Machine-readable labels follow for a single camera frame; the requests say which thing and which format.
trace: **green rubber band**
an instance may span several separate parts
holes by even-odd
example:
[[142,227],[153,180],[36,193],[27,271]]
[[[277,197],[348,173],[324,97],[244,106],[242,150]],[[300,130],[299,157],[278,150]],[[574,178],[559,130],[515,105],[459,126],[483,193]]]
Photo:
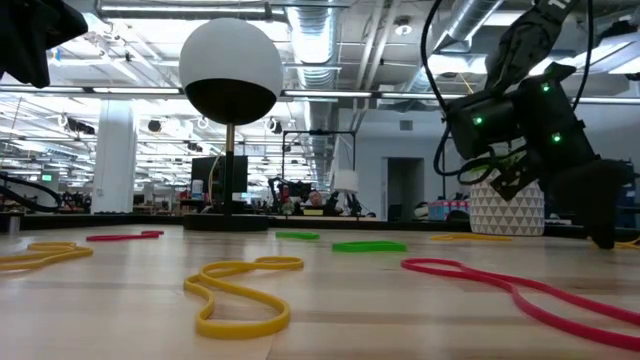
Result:
[[339,252],[370,252],[370,251],[396,251],[406,252],[407,245],[393,241],[356,241],[335,243],[331,245],[333,251]]
[[287,239],[316,240],[320,238],[320,234],[302,232],[277,232],[276,237]]

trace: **white sphere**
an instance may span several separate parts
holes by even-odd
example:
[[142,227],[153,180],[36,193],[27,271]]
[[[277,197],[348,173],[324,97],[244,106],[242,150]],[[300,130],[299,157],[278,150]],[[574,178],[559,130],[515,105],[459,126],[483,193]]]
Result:
[[182,47],[179,69],[191,104],[222,124],[262,118],[282,90],[278,49],[243,20],[221,18],[198,27]]

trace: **ceiling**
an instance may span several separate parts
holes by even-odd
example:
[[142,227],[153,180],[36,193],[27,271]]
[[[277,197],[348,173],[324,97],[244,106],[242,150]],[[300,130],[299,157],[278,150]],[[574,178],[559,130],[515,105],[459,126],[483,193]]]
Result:
[[[243,17],[249,6],[264,9],[264,3],[220,1],[170,1],[157,2],[147,0],[108,1],[98,4],[101,9],[120,9],[105,11],[108,17],[100,18],[91,1],[68,1],[86,15],[90,32],[85,36],[71,40],[50,54],[49,69],[52,85],[92,86],[92,87],[179,87],[177,65],[182,44],[189,34],[206,22],[202,14],[193,11],[164,11],[160,18],[130,18],[135,6],[215,6],[236,16]],[[349,0],[349,1],[313,1],[287,0],[272,1],[274,14],[284,14],[283,8],[291,5],[332,6],[337,13],[336,45],[337,54],[328,64],[320,64],[319,69],[335,72],[332,89],[327,90],[387,90],[406,91],[407,82],[419,71],[420,31],[432,1],[413,0]],[[446,21],[452,1],[445,1],[439,18]],[[595,1],[597,16],[605,18],[608,14],[634,9],[636,0],[599,0]],[[376,6],[382,4],[381,20],[376,28],[373,14]],[[485,79],[484,58],[498,42],[500,34],[518,14],[530,5],[530,0],[505,1],[496,13],[472,38],[470,48],[465,53],[441,53],[431,56],[430,65],[440,74],[438,85],[444,93],[466,94],[481,88]],[[582,9],[577,9],[564,25],[561,38],[552,55],[555,60],[584,66],[586,33],[583,27]],[[397,19],[405,16],[403,24],[411,27],[408,34],[401,34]],[[298,72],[300,64],[291,38],[292,28],[281,21],[251,21],[274,42],[285,65],[284,86],[286,89],[301,88]],[[362,82],[358,88],[361,72],[361,60],[366,54],[366,42],[369,34],[375,36],[373,47],[365,62],[366,76],[371,77],[368,84]],[[625,91],[628,94],[629,82],[620,73],[640,72],[640,46],[627,43],[599,49],[594,53],[592,64],[610,61],[609,68],[599,69],[591,76],[586,96],[616,96]],[[380,48],[379,59],[376,52]],[[627,51],[624,63],[614,60],[621,58],[618,53]],[[541,71],[540,66],[533,72]],[[566,81],[569,95],[577,90],[580,78],[572,77]],[[2,84],[13,84],[9,76]],[[133,100],[136,118],[140,121],[139,144],[137,149],[138,187],[147,182],[168,185],[186,184],[190,173],[190,159],[196,156],[218,154],[224,143],[225,128],[212,121],[203,120],[198,112],[180,99]],[[335,122],[329,122],[330,130],[353,130],[355,109],[361,111],[361,125],[358,136],[396,136],[396,137],[433,137],[438,136],[442,127],[439,112],[429,103],[411,102],[399,104],[398,101],[371,101],[368,105],[351,100],[324,99],[339,111],[332,113]],[[37,94],[17,94],[0,91],[0,138],[4,142],[4,160],[2,167],[10,173],[33,176],[43,168],[62,169],[62,179],[72,186],[82,186],[90,182],[93,174],[96,140],[93,135],[76,134],[66,129],[68,119],[79,121],[100,131],[99,115],[101,100],[83,97],[41,97]],[[250,160],[250,181],[256,185],[266,184],[268,177],[280,174],[282,135],[269,130],[273,121],[279,122],[285,130],[309,130],[313,127],[313,106],[309,102],[294,100],[279,102],[261,121],[238,127],[237,139],[244,141]],[[400,120],[411,120],[413,130],[401,132]],[[149,121],[160,121],[162,131],[148,129]],[[41,138],[37,141],[16,140],[16,137]],[[61,138],[79,138],[81,141],[69,141]],[[199,144],[201,152],[189,150],[187,144],[175,141],[190,139]],[[311,141],[307,136],[296,139],[286,157],[286,174],[290,179],[318,181],[318,187],[328,186],[323,176],[330,172],[333,141]]]

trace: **white patterned vase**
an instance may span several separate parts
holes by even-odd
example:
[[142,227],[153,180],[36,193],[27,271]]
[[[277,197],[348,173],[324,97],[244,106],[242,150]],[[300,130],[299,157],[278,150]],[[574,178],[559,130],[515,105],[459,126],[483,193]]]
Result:
[[540,236],[544,232],[544,193],[533,182],[511,201],[504,201],[489,184],[498,172],[471,186],[471,231],[478,234]]

